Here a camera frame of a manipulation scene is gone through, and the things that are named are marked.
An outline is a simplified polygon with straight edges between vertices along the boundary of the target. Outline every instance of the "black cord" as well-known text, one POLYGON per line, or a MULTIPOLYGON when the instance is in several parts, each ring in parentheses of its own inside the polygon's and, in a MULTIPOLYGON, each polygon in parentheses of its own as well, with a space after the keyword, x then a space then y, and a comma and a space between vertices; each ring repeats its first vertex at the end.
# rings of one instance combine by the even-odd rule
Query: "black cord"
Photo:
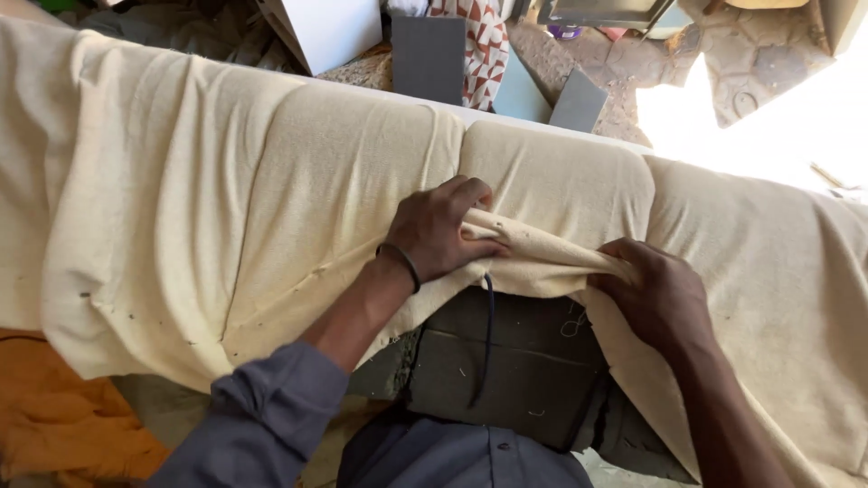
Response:
POLYGON ((384 242, 377 246, 377 253, 375 255, 379 255, 380 250, 383 249, 383 246, 391 247, 398 251, 399 254, 404 258, 404 263, 407 265, 407 270, 410 271, 410 276, 413 277, 413 294, 419 293, 419 290, 422 289, 422 281, 419 279, 419 273, 416 271, 416 265, 413 264, 413 260, 410 259, 410 256, 404 252, 404 250, 390 242, 384 242))
POLYGON ((34 342, 48 342, 41 337, 33 337, 32 335, 7 335, 6 337, 0 337, 0 342, 13 339, 32 340, 34 342))
POLYGON ((470 408, 473 408, 479 402, 479 398, 483 396, 483 390, 485 389, 485 379, 488 378, 488 366, 489 360, 491 359, 491 333, 494 330, 494 287, 491 285, 491 275, 486 273, 485 276, 485 284, 488 285, 489 289, 489 319, 488 326, 485 331, 485 359, 483 360, 483 374, 479 379, 479 387, 477 387, 477 392, 473 394, 473 400, 470 401, 470 408))

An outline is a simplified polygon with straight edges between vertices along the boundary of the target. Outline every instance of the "sofa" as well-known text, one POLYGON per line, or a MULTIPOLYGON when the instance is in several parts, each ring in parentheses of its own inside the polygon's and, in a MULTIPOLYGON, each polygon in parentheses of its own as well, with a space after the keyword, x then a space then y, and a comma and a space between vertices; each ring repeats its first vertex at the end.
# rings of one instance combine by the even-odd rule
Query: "sofa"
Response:
POLYGON ((586 307, 612 377, 697 479, 678 387, 589 273, 621 236, 689 261, 715 334, 798 486, 868 486, 868 208, 624 142, 0 17, 0 326, 84 378, 207 391, 296 339, 398 202, 494 190, 464 230, 508 259, 423 287, 363 361, 489 273, 586 307))

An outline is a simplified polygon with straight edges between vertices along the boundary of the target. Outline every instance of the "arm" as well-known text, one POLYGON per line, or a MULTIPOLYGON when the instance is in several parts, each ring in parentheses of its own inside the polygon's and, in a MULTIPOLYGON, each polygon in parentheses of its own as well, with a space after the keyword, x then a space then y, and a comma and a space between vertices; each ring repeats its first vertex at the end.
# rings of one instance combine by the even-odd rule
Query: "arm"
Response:
POLYGON ((600 251, 630 262, 641 275, 636 287, 602 274, 589 284, 608 294, 636 335, 672 367, 703 485, 792 488, 714 339, 700 276, 644 242, 622 238, 600 251))
MULTIPOLYGON (((502 244, 460 234, 467 210, 490 198, 482 181, 456 176, 402 201, 385 241, 408 255, 422 283, 505 255, 502 244)), ((413 288, 402 254, 384 247, 298 341, 212 384, 208 415, 148 484, 292 486, 339 409, 348 373, 413 288)))

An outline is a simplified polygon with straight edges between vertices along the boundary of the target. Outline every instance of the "black bracelet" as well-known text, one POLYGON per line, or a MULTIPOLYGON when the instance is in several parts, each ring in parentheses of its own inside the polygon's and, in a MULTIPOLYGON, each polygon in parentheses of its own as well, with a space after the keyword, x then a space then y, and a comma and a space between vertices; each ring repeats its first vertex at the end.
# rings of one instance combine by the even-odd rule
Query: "black bracelet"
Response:
POLYGON ((419 273, 416 271, 416 265, 413 264, 413 260, 410 259, 410 256, 408 256, 402 248, 395 246, 394 244, 391 244, 389 242, 383 242, 382 244, 377 246, 377 253, 375 255, 379 256, 379 252, 383 248, 383 246, 391 247, 392 249, 398 251, 399 254, 401 254, 401 256, 404 258, 404 262, 407 263, 407 269, 410 270, 410 276, 413 277, 413 294, 415 295, 416 293, 419 293, 419 290, 422 289, 422 281, 419 280, 419 273))

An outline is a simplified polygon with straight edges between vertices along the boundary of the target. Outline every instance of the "shirt sleeve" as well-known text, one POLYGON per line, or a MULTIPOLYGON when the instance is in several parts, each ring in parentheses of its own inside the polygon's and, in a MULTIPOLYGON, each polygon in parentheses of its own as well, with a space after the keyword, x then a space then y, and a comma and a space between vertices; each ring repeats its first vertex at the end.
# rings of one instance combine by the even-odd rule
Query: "shirt sleeve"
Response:
POLYGON ((148 486, 293 486, 348 380, 305 342, 242 365, 211 385, 207 416, 148 486))

